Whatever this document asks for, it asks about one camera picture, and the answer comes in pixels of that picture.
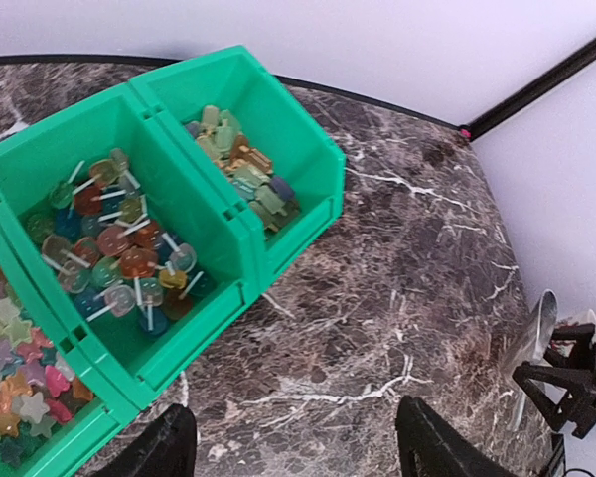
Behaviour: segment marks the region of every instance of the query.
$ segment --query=black pole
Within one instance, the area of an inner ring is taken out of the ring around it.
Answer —
[[[517,114],[524,107],[533,103],[594,61],[596,61],[596,38],[554,68],[532,81],[526,87],[479,116],[470,125],[464,126],[470,132],[471,141],[483,136],[492,128]]]

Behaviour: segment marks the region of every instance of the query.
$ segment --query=brown marble surface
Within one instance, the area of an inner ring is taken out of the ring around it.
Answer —
[[[146,67],[0,66],[0,140]],[[532,475],[548,431],[500,355],[527,318],[518,268],[468,143],[388,109],[291,87],[348,155],[345,212],[78,475],[172,402],[197,416],[199,476],[396,476],[402,395]]]

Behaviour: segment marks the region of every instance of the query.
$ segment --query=white lollipop stick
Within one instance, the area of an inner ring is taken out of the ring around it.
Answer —
[[[174,250],[176,253],[181,252],[181,249],[179,248],[177,243],[174,240],[172,240],[172,237],[170,237],[170,234],[168,234],[167,232],[163,232],[161,234],[161,237],[163,237],[163,240],[166,241],[166,243],[172,250]]]
[[[104,199],[112,199],[113,197],[119,197],[119,196],[125,196],[125,195],[126,195],[126,191],[121,190],[121,191],[109,192],[108,194],[102,194],[101,196],[92,197],[90,199],[93,202],[95,202],[95,201],[103,201]]]
[[[123,215],[123,212],[113,212],[112,214],[106,214],[105,216],[101,216],[97,220],[100,222],[106,222],[110,219],[116,219],[118,217],[121,217],[122,215]]]
[[[185,290],[183,290],[183,291],[181,292],[181,294],[179,295],[179,299],[180,299],[180,300],[183,300],[183,299],[186,297],[186,295],[187,295],[188,293],[190,293],[190,290],[192,290],[192,287],[193,287],[193,286],[195,286],[195,285],[197,284],[197,282],[198,282],[198,281],[201,279],[201,277],[202,277],[202,276],[203,276],[203,272],[202,272],[202,271],[200,271],[199,273],[197,273],[197,276],[195,276],[195,277],[192,279],[192,281],[191,281],[190,283],[188,283],[188,286],[186,286],[186,289],[185,289]]]
[[[95,183],[95,181],[99,178],[99,176],[95,176],[92,179],[88,179],[86,182],[84,182],[82,185],[75,187],[73,189],[73,195],[76,196],[77,194],[79,194],[81,191],[83,191],[86,187],[92,185]]]
[[[136,226],[132,226],[130,229],[126,229],[121,234],[117,234],[117,238],[121,239],[124,236],[129,236],[130,234],[137,232],[139,229],[143,229],[144,227],[146,227],[149,224],[150,224],[150,219],[140,222]]]
[[[132,227],[132,224],[128,224],[127,222],[123,222],[121,219],[117,219],[117,220],[115,221],[115,225],[116,225],[116,226],[121,226],[121,227],[126,227],[127,229],[128,229],[129,227]]]
[[[141,286],[139,285],[139,278],[135,276],[135,294],[137,295],[137,306],[143,306],[143,296],[141,295]]]
[[[86,318],[86,321],[88,323],[90,323],[91,321],[96,320],[97,318],[99,318],[101,315],[105,315],[106,313],[108,313],[110,310],[112,310],[115,306],[117,306],[117,302],[113,301],[112,303],[110,303],[108,306],[104,306],[102,309],[100,309],[99,311],[95,311],[92,315],[90,315],[88,318]]]
[[[123,175],[126,176],[126,179],[128,179],[128,182],[130,182],[130,184],[132,184],[132,187],[134,187],[135,189],[141,188],[141,184],[139,184],[139,181],[137,181],[137,179],[135,179],[135,176],[130,174],[129,170],[126,169],[125,171],[123,171]]]
[[[49,257],[47,257],[46,255],[43,254],[42,255],[42,260],[44,261],[44,263],[46,265],[48,265],[53,270],[58,271],[59,273],[63,273],[64,275],[71,275],[71,273],[69,271],[67,271],[66,269],[64,269],[59,263],[57,263],[52,258],[49,258]]]
[[[77,174],[79,174],[79,171],[81,170],[81,168],[83,167],[83,165],[86,163],[86,161],[79,161],[79,164],[77,164],[75,166],[75,168],[73,169],[73,172],[71,173],[71,176],[69,177],[69,179],[67,180],[67,182],[69,184],[72,184],[73,181],[75,180],[75,177],[77,177]]]
[[[155,329],[155,320],[152,315],[152,305],[148,305],[148,315],[146,318],[148,318],[148,331],[153,331]]]
[[[90,263],[88,263],[86,260],[84,260],[83,258],[75,255],[74,253],[70,253],[67,250],[62,250],[60,252],[63,256],[67,256],[68,258],[70,258],[72,261],[74,261],[75,263],[83,266],[84,268],[90,268]]]
[[[175,276],[176,271],[175,271],[175,267],[172,264],[172,261],[166,262],[166,268],[168,268],[168,273],[170,273],[170,276]]]

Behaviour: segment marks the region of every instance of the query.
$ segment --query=cable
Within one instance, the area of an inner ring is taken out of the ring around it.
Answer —
[[[594,474],[592,474],[589,470],[585,470],[585,469],[567,469],[565,471],[565,473],[563,474],[563,477],[565,477],[567,474],[569,474],[570,472],[580,472],[581,474],[585,474],[588,475],[589,477],[596,477]]]

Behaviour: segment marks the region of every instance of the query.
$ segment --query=plastic storage bin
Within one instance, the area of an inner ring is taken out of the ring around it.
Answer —
[[[345,155],[285,87],[244,47],[234,47],[141,75],[130,85],[150,112],[253,232],[261,292],[342,212]],[[253,147],[296,191],[302,213],[266,240],[262,221],[183,127],[212,104],[229,109]]]
[[[190,243],[219,286],[156,341],[135,310],[88,324],[22,227],[32,206],[80,160],[89,166],[114,147],[130,157],[151,217]],[[0,144],[0,226],[68,339],[143,409],[259,294],[250,232],[163,131],[126,84],[76,104]]]
[[[43,329],[58,353],[64,356],[76,375],[95,393],[94,400],[80,410],[70,423],[54,433],[35,452],[23,456],[20,467],[11,467],[0,458],[0,477],[73,475],[93,453],[134,418],[138,409],[67,339],[66,330],[32,285],[23,263],[13,253],[1,231],[0,268],[27,310],[27,319],[31,318],[34,326]]]

